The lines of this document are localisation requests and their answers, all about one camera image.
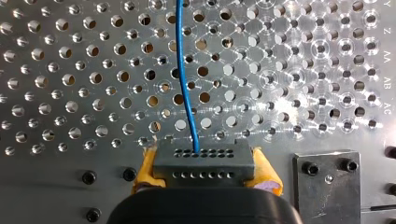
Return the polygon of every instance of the aluminum plate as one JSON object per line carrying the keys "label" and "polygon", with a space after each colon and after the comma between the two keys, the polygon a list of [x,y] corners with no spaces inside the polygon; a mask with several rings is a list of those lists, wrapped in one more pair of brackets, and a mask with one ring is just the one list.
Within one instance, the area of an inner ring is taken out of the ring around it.
{"label": "aluminum plate", "polygon": [[[202,141],[261,146],[291,202],[294,153],[356,150],[361,207],[396,204],[394,5],[186,0]],[[153,136],[190,142],[175,19],[175,0],[0,0],[2,222],[105,223]]]}

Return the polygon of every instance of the black screw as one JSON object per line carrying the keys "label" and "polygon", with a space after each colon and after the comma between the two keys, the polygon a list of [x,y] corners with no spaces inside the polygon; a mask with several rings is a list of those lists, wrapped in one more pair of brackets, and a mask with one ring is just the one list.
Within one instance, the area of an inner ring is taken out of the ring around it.
{"label": "black screw", "polygon": [[87,215],[85,216],[85,218],[87,218],[87,220],[89,222],[97,222],[100,218],[101,215],[101,211],[97,208],[91,208],[88,212]]}
{"label": "black screw", "polygon": [[396,196],[396,184],[390,186],[389,188],[389,194]]}
{"label": "black screw", "polygon": [[125,169],[122,177],[128,182],[134,181],[136,178],[136,170],[134,168],[128,167]]}
{"label": "black screw", "polygon": [[341,167],[343,170],[353,173],[359,168],[359,165],[353,160],[346,159],[342,162]]}
{"label": "black screw", "polygon": [[308,175],[317,175],[319,173],[319,167],[310,161],[307,161],[303,164],[303,171]]}
{"label": "black screw", "polygon": [[82,175],[81,178],[82,182],[86,185],[91,185],[96,181],[96,172],[94,171],[87,171]]}

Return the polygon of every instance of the wire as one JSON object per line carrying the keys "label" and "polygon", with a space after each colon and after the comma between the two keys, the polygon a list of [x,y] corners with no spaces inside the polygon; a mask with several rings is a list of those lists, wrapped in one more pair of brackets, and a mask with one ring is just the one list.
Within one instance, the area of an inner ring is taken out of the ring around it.
{"label": "wire", "polygon": [[181,93],[183,94],[184,107],[186,108],[187,119],[189,120],[190,131],[192,136],[192,145],[195,153],[199,153],[199,137],[195,126],[194,115],[191,111],[191,101],[189,91],[187,90],[186,71],[183,59],[183,0],[177,0],[176,6],[176,42],[177,42],[177,66],[178,77],[180,79]]}

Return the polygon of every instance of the metal bracket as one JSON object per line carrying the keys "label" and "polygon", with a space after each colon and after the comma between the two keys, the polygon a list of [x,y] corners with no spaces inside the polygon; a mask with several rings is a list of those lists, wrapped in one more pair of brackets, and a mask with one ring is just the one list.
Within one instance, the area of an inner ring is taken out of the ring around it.
{"label": "metal bracket", "polygon": [[295,155],[295,205],[305,224],[361,223],[360,165],[350,150]]}
{"label": "metal bracket", "polygon": [[254,161],[247,140],[203,145],[199,154],[191,145],[161,140],[153,174],[167,187],[242,187],[254,177]]}

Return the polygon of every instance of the black object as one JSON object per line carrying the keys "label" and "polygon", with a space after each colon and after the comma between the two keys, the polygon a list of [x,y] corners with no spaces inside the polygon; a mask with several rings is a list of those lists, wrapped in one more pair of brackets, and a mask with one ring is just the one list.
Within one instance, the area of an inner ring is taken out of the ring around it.
{"label": "black object", "polygon": [[390,186],[389,188],[389,194],[396,196],[396,184]]}
{"label": "black object", "polygon": [[156,179],[166,187],[243,187],[254,177],[254,161],[246,139],[234,144],[201,144],[195,154],[191,144],[161,140],[153,164]]}
{"label": "black object", "polygon": [[319,173],[319,167],[310,161],[307,161],[303,164],[303,172],[306,173],[307,175],[317,175]]}
{"label": "black object", "polygon": [[353,160],[345,159],[342,162],[341,167],[343,170],[353,173],[359,168],[359,165]]}
{"label": "black object", "polygon": [[302,224],[272,193],[248,188],[146,189],[111,213],[107,224]]}
{"label": "black object", "polygon": [[81,178],[82,182],[86,185],[91,185],[96,181],[96,172],[94,171],[86,171]]}
{"label": "black object", "polygon": [[87,220],[89,222],[97,222],[100,218],[101,215],[101,211],[97,208],[91,208],[88,212],[87,215],[85,216],[85,218],[87,218]]}
{"label": "black object", "polygon": [[131,167],[126,168],[122,174],[122,178],[128,182],[134,181],[136,178],[136,170]]}

